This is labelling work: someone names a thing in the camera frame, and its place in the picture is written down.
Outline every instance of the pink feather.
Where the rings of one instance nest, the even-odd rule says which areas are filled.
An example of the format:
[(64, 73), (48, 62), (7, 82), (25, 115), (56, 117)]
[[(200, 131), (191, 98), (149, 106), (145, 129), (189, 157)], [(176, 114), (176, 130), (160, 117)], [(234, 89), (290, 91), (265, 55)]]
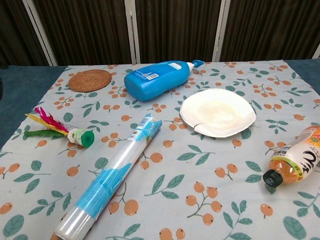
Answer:
[(50, 124), (61, 131), (65, 131), (67, 133), (69, 132), (68, 129), (63, 126), (60, 121), (54, 120), (54, 117), (51, 114), (47, 116), (45, 110), (42, 107), (36, 107), (34, 110), (47, 124)]

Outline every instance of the dark curtain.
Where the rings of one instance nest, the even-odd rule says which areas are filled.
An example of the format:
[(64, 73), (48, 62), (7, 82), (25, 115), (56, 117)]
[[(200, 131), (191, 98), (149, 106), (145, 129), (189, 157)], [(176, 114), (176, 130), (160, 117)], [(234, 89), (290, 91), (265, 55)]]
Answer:
[(22, 0), (0, 0), (0, 64), (48, 65)]
[(59, 65), (131, 63), (123, 0), (33, 0)]
[(320, 0), (232, 0), (221, 62), (312, 58)]
[(211, 62), (221, 0), (135, 0), (142, 63)]

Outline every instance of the blue carpet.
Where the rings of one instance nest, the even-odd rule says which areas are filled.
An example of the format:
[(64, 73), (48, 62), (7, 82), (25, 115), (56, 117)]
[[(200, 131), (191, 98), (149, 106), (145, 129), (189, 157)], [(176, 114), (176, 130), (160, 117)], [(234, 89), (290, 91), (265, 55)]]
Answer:
[(320, 58), (286, 60), (288, 65), (320, 95)]
[(0, 149), (64, 71), (65, 66), (9, 66), (0, 69)]

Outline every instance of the plastic wrap roll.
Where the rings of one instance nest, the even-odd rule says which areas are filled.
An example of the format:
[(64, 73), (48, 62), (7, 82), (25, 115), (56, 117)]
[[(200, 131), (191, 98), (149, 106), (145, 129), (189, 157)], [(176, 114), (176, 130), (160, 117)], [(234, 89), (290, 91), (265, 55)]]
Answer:
[(157, 133), (162, 121), (147, 114), (55, 229), (63, 240), (82, 240), (116, 192), (135, 161)]

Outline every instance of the black bottle cap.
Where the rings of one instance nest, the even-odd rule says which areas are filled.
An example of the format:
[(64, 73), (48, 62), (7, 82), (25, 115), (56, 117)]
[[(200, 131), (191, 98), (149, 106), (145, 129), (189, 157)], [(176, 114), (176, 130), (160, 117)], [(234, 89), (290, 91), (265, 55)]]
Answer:
[(270, 169), (263, 174), (263, 181), (272, 188), (278, 187), (284, 181), (282, 175), (277, 171)]

